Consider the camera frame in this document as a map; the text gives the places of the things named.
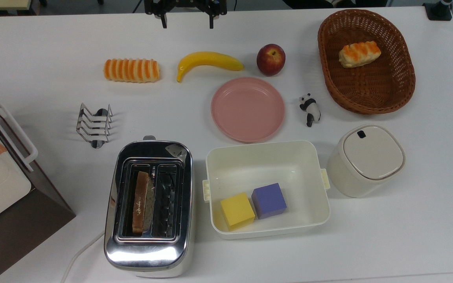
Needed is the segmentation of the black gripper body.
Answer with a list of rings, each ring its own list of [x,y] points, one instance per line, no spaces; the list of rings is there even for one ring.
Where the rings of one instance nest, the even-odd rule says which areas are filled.
[[[144,11],[162,17],[175,7],[193,7],[211,17],[227,14],[226,0],[145,0]]]

